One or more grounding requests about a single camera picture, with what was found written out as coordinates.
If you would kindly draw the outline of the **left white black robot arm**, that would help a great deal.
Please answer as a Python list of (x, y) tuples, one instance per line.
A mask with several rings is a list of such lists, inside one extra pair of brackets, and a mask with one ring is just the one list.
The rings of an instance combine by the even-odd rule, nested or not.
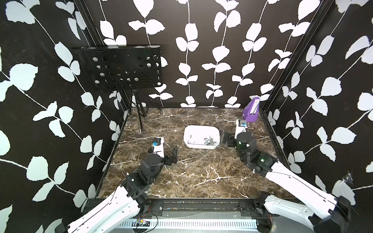
[(63, 223), (55, 228), (56, 233), (108, 233), (120, 223), (131, 219), (141, 210), (150, 207), (146, 191), (155, 182), (164, 166), (178, 161), (178, 146), (170, 155), (161, 156), (163, 146), (153, 146), (133, 173), (127, 175), (115, 191), (79, 219), (68, 226)]

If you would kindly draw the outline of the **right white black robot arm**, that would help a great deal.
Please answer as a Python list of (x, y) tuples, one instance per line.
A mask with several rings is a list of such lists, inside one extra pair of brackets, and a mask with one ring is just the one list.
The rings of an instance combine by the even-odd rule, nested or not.
[(223, 143), (236, 149), (240, 160), (253, 173), (284, 188), (300, 202), (262, 194), (255, 200), (259, 212), (280, 215), (301, 223), (316, 233), (346, 233), (351, 223), (351, 203), (314, 187), (294, 174), (270, 154), (259, 151), (250, 132), (225, 133)]

